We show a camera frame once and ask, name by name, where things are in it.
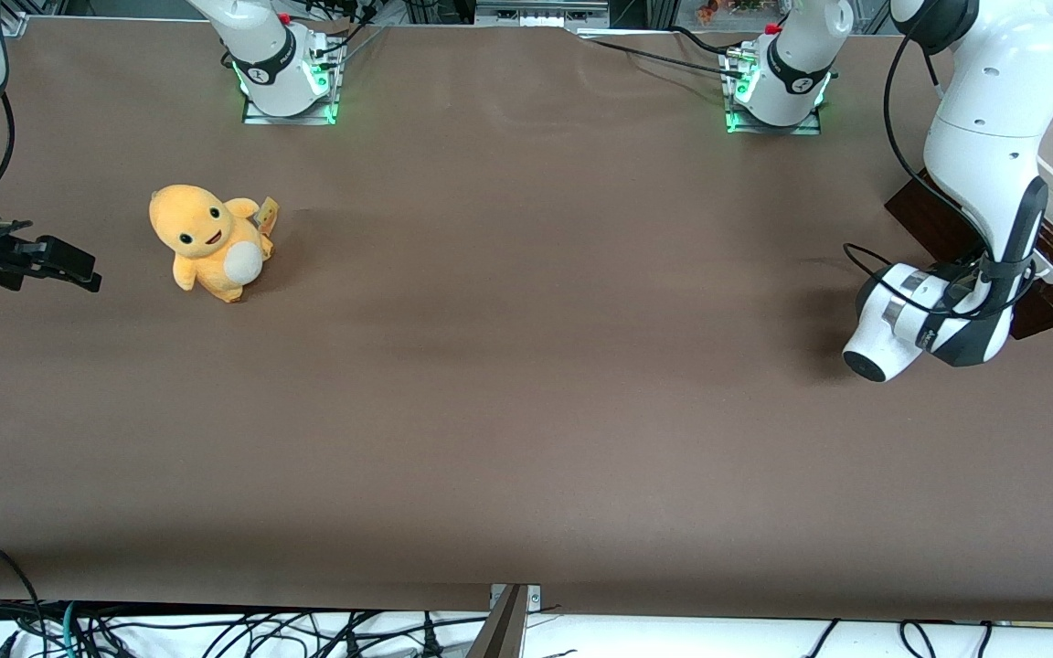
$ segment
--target yellow plush toy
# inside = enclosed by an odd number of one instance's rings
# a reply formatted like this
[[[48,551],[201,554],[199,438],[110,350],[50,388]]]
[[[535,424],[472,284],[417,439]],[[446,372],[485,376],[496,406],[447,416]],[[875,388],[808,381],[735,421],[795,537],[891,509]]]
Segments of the yellow plush toy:
[[[269,236],[279,205],[267,197],[262,207],[251,199],[221,203],[193,184],[171,184],[155,192],[148,219],[157,237],[175,252],[173,280],[183,291],[193,282],[223,302],[242,299],[242,286],[258,278],[275,245]]]

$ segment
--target table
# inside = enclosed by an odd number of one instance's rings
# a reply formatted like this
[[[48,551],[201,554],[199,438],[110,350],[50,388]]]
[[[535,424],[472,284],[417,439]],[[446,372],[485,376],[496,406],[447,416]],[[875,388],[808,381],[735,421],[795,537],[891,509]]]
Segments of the table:
[[[1053,618],[1053,330],[841,363],[840,243],[927,260],[882,207],[896,45],[772,138],[561,31],[391,29],[338,125],[284,128],[239,124],[208,25],[33,21],[0,213],[104,286],[0,291],[0,545],[51,599]],[[915,56],[895,103],[917,162]],[[279,200],[245,302],[173,284],[167,183]]]

